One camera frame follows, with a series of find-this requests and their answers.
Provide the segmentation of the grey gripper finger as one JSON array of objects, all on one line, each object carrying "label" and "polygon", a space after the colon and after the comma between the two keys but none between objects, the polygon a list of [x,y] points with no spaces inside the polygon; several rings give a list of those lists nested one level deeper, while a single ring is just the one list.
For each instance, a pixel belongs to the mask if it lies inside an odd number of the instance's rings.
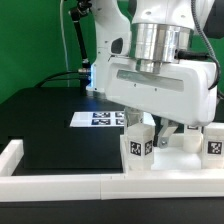
[{"label": "grey gripper finger", "polygon": [[161,125],[162,128],[158,134],[157,146],[159,148],[166,148],[169,143],[169,138],[177,130],[179,124],[175,121],[162,118]]}]

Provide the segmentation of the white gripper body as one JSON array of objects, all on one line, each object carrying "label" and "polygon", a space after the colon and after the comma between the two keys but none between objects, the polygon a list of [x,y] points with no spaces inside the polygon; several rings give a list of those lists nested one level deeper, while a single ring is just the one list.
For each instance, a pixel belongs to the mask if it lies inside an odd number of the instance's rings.
[{"label": "white gripper body", "polygon": [[215,117],[217,88],[209,89],[216,66],[180,60],[165,63],[159,74],[138,72],[131,59],[114,59],[109,66],[106,98],[190,126],[206,126]]}]

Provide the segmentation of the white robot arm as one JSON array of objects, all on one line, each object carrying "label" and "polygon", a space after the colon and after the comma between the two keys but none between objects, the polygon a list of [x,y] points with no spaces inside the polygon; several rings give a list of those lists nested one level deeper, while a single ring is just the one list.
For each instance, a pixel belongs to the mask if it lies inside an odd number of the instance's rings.
[{"label": "white robot arm", "polygon": [[180,123],[210,124],[215,116],[221,68],[215,53],[189,50],[191,37],[203,40],[215,0],[129,0],[127,19],[118,0],[77,0],[74,22],[92,13],[97,56],[83,60],[88,95],[162,119],[158,145],[165,147]]}]

